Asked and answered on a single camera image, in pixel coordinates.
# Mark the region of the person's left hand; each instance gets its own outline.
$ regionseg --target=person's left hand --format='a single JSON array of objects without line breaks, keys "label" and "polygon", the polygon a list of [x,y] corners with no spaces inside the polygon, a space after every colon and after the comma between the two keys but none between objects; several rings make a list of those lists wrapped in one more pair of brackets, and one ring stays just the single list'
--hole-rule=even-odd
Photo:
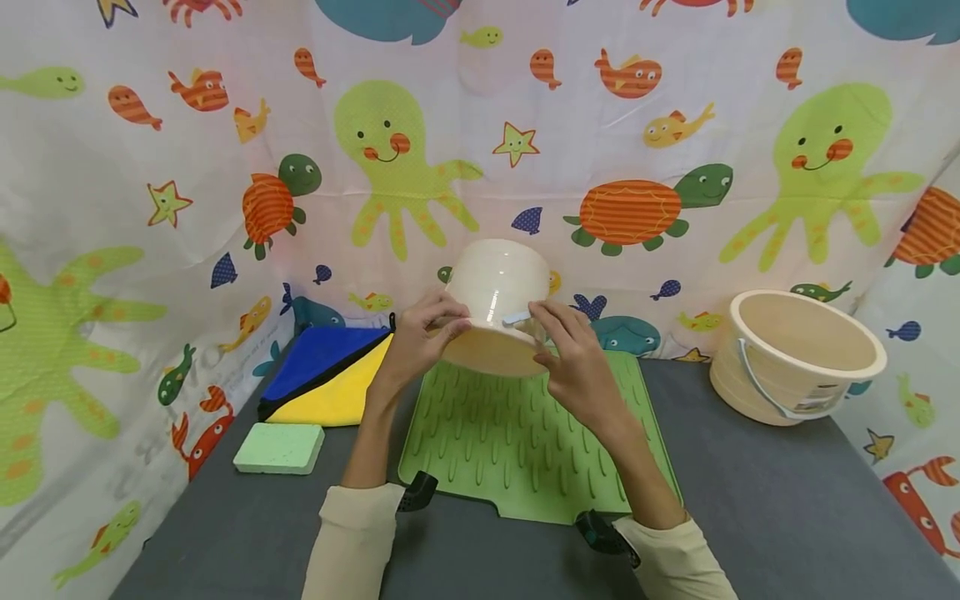
[{"label": "person's left hand", "polygon": [[[433,290],[403,311],[383,363],[368,390],[384,399],[437,364],[446,345],[470,329],[469,311],[445,290]],[[434,331],[443,324],[440,331]]]}]

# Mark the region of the green sponge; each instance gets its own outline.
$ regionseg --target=green sponge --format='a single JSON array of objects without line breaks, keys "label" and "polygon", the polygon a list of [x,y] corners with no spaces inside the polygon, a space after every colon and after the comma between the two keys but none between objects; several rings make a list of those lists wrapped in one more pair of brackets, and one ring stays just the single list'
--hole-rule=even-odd
[{"label": "green sponge", "polygon": [[256,423],[233,457],[243,473],[309,475],[324,443],[319,425]]}]

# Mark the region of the yellow microfiber cloth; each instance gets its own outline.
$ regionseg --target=yellow microfiber cloth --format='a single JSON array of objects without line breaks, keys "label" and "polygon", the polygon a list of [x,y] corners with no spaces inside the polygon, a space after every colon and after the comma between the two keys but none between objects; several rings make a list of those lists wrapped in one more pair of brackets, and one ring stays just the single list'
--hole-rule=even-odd
[{"label": "yellow microfiber cloth", "polygon": [[367,387],[383,362],[394,334],[319,388],[297,396],[276,409],[269,423],[310,423],[323,427],[355,425],[363,417]]}]

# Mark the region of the bucket handle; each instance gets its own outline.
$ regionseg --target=bucket handle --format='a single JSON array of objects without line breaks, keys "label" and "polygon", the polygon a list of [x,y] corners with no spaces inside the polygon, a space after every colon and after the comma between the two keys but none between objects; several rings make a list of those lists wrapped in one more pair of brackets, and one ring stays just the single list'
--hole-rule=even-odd
[{"label": "bucket handle", "polygon": [[756,392],[763,396],[766,401],[773,404],[774,408],[787,419],[814,420],[827,417],[840,407],[840,399],[850,388],[850,384],[848,384],[842,390],[837,391],[835,395],[827,398],[806,398],[793,409],[789,409],[777,402],[777,400],[773,396],[770,396],[770,394],[763,389],[763,386],[760,385],[759,379],[757,379],[754,374],[754,368],[750,365],[750,359],[747,357],[747,341],[743,338],[737,338],[736,342],[740,351],[740,362],[743,364],[743,369],[747,372],[747,377],[750,378],[750,382],[754,384],[754,389],[756,389]]}]

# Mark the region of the white plastic bucket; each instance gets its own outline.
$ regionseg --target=white plastic bucket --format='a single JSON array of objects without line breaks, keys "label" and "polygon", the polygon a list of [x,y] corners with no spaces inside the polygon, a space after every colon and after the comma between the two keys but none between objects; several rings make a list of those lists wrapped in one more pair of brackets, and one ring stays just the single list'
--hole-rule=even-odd
[{"label": "white plastic bucket", "polygon": [[710,383],[739,413],[794,425],[830,415],[850,384],[886,365],[883,345],[854,318],[798,294],[753,290],[731,302]]},{"label": "white plastic bucket", "polygon": [[470,310],[473,328],[451,342],[444,360],[468,369],[508,377],[545,369],[533,361],[542,329],[530,319],[504,325],[505,317],[526,313],[531,301],[545,300],[550,269],[535,250],[517,242],[479,240],[464,248],[446,291]]}]

